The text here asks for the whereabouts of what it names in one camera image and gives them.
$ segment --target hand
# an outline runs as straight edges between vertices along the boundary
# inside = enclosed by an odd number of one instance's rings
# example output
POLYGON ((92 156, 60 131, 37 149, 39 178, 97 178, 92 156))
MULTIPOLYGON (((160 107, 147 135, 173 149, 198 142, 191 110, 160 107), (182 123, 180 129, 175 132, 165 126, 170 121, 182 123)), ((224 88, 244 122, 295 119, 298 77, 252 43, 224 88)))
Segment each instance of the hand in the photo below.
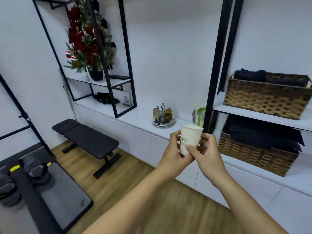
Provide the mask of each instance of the hand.
POLYGON ((228 178, 227 172, 221 154, 216 144, 216 137, 211 134, 202 133, 202 138, 199 142, 198 150, 192 145, 186 145, 187 150, 196 159, 198 166, 204 176, 211 183, 218 187, 218 181, 228 178))
POLYGON ((158 172, 164 179, 176 178, 180 173, 194 161, 194 157, 184 157, 178 152, 177 141, 180 140, 181 130, 170 134, 169 145, 167 146, 155 172, 158 172))

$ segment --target round tray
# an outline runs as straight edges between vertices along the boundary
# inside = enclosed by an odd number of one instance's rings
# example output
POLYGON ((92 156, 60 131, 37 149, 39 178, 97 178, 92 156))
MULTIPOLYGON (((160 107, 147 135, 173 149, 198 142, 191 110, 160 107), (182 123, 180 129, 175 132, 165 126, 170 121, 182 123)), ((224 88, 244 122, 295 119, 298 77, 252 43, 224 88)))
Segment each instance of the round tray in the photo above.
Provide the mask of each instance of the round tray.
POLYGON ((154 126, 156 126, 156 127, 168 127, 168 126, 173 125, 174 122, 175 122, 175 118, 174 118, 174 117, 172 117, 172 119, 170 120, 170 122, 166 122, 166 123, 158 123, 158 122, 156 122, 156 121, 154 121, 154 120, 151 121, 151 123, 152 123, 154 126))

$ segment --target white paper cup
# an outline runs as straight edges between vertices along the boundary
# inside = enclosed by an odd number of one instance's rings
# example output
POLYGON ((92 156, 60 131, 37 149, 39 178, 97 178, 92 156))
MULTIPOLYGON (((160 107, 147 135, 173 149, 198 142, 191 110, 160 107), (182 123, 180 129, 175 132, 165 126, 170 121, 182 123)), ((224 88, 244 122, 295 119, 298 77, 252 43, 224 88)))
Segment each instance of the white paper cup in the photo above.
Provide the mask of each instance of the white paper cup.
POLYGON ((186 149, 186 145, 190 144, 197 146, 204 128, 193 125, 183 125, 181 126, 181 142, 180 142, 180 152, 187 156, 189 154, 186 149))

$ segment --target yellow tag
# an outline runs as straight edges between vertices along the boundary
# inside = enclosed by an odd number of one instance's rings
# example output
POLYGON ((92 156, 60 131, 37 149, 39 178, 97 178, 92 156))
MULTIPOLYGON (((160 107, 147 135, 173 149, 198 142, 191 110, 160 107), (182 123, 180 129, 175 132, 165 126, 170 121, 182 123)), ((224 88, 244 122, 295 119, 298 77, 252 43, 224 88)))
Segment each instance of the yellow tag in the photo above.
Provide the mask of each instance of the yellow tag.
POLYGON ((21 166, 20 165, 16 165, 15 167, 11 168, 10 169, 10 172, 13 172, 15 171, 16 169, 19 169, 21 166))

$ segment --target shelf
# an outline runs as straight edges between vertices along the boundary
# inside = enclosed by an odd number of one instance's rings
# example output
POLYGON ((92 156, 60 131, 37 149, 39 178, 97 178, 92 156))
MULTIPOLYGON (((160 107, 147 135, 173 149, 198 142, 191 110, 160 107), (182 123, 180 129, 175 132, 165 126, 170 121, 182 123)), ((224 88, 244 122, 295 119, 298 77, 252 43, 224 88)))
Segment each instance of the shelf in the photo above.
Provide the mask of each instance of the shelf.
MULTIPOLYGON (((151 123, 152 115, 153 115, 153 111, 151 110, 136 107, 135 109, 124 114, 123 116, 119 118, 115 118, 112 105, 102 104, 96 101, 92 97, 83 98, 74 103, 84 108, 100 113, 104 116, 111 117, 115 120, 121 121, 130 126, 136 127, 140 130, 146 131, 150 134, 166 139, 166 140, 169 140, 170 133, 180 130, 182 125, 185 125, 185 124, 193 125, 193 122, 176 118, 176 122, 172 126, 166 127, 166 128, 158 128, 156 126, 153 126, 151 123)), ((118 103, 116 104, 116 108, 117 108, 117 112, 121 113, 124 110, 128 109, 129 107, 124 106, 121 103, 118 103)))
MULTIPOLYGON (((217 141, 220 139, 220 130, 213 133, 217 141)), ((298 191, 302 194, 312 197, 312 156, 300 153, 299 157, 294 161, 289 169, 286 177, 280 177, 267 170, 258 168, 249 163, 240 161, 236 158, 221 154, 223 162, 231 165, 255 176, 261 177, 278 185, 298 191)))
POLYGON ((292 120, 283 117, 273 116, 265 113, 254 112, 246 109, 225 106, 223 101, 225 92, 220 92, 214 101, 213 110, 227 114, 235 114, 243 117, 254 118, 262 121, 272 122, 280 125, 290 126, 297 129, 312 131, 312 107, 307 105, 300 120, 292 120))
MULTIPOLYGON (((106 82, 105 78, 103 78, 100 81, 94 81, 89 76, 84 75, 84 74, 71 74, 71 75, 67 75, 66 78, 74 79, 74 80, 77 80, 77 81, 80 81, 80 82, 89 83, 89 84, 94 84, 94 85, 107 87, 107 82, 106 82)), ((123 85, 123 84, 125 84, 127 82, 130 82, 131 79, 123 80, 123 79, 112 79, 112 78, 110 78, 110 81, 111 81, 111 86, 112 87, 117 87, 117 86, 123 85)))

